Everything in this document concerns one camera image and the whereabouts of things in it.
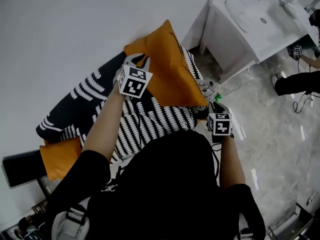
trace tile floor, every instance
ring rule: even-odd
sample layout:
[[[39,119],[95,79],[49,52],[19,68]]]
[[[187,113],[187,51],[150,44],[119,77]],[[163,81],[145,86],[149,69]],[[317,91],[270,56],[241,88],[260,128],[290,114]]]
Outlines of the tile floor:
[[[311,157],[320,156],[320,99],[314,99],[313,108],[307,101],[303,111],[296,114],[293,102],[298,102],[302,93],[295,94],[294,99],[291,95],[277,96],[271,76],[281,71],[287,76],[298,73],[297,62],[284,50],[222,85],[217,82],[221,69],[212,55],[208,51],[200,55],[197,49],[191,52],[204,79],[213,81],[223,96],[221,103],[232,109],[238,121],[234,135],[246,181],[266,227],[274,229],[294,212],[296,202],[305,207],[314,192],[308,185],[308,168]],[[307,64],[299,64],[301,72],[309,71]],[[210,138],[204,124],[197,131]]]

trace pillowcase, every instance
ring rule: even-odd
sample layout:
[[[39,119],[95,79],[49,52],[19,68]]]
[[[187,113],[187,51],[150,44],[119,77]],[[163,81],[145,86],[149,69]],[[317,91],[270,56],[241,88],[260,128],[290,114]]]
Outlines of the pillowcase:
[[[40,146],[40,153],[49,180],[62,180],[74,165],[81,152],[82,148],[79,137]]]
[[[149,72],[153,76],[147,89],[162,107],[208,106],[189,71],[181,45],[168,19],[151,34],[126,45],[124,52],[127,56],[143,53],[150,57]]]

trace white logo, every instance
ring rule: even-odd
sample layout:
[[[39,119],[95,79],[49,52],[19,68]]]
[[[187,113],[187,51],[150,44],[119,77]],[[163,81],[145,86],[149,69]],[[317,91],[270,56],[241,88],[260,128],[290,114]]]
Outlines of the white logo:
[[[118,186],[118,184],[106,186],[104,190],[101,190],[101,192],[113,192],[113,191],[115,191],[115,189],[113,189],[113,188],[116,186]]]
[[[217,130],[220,130],[220,131],[222,131],[223,133],[225,132],[225,130],[227,130],[228,128],[227,127],[223,127],[224,126],[224,124],[223,123],[218,123],[218,128],[217,128]]]

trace backpack strap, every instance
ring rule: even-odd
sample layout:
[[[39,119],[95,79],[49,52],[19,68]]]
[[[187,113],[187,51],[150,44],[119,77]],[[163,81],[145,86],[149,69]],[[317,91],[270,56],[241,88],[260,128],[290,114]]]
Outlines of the backpack strap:
[[[245,216],[240,213],[239,214],[239,233],[234,237],[234,240],[253,240],[254,234],[249,229],[248,222]]]
[[[89,200],[90,197],[55,217],[51,231],[52,240],[84,240],[86,238],[90,227],[87,217]]]

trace black cable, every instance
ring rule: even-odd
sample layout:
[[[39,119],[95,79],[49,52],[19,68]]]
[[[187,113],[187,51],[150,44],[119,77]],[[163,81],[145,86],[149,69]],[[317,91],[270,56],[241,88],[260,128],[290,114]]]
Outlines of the black cable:
[[[217,146],[217,145],[221,145],[221,143],[215,143],[215,144],[213,144],[212,146],[211,146],[211,148],[213,147],[213,146]],[[212,149],[214,152],[219,152],[220,150],[221,150],[221,148],[220,149],[218,149],[218,150],[215,150],[215,149]]]
[[[300,70],[299,70],[299,61],[300,61],[300,57],[298,58],[298,74],[300,74]]]
[[[297,103],[296,101],[294,101],[293,104],[292,104],[293,111],[294,111],[296,114],[299,114],[299,113],[304,109],[304,106],[305,106],[307,100],[312,100],[310,97],[306,98],[305,101],[303,102],[302,108],[300,109],[300,111],[298,111],[298,106],[299,106],[299,104],[300,104],[300,102],[301,102],[301,100],[302,100],[302,97],[305,96],[305,95],[306,95],[306,94],[304,93],[304,94],[301,96],[301,98],[300,98],[300,100],[299,100],[298,103]]]
[[[314,96],[314,97],[317,97],[317,98],[320,98],[320,96],[317,96],[317,95],[313,95],[313,94],[311,94],[311,93],[310,93],[310,95],[311,95],[311,96]]]
[[[211,148],[212,148],[213,146],[220,145],[220,144],[221,144],[221,143],[215,143],[215,144],[211,145]],[[218,178],[218,175],[219,175],[220,162],[219,162],[218,157],[216,156],[215,151],[217,151],[217,150],[214,150],[214,149],[212,148],[212,154],[213,154],[214,159],[215,159],[215,161],[216,161],[215,179],[217,179],[217,178]]]

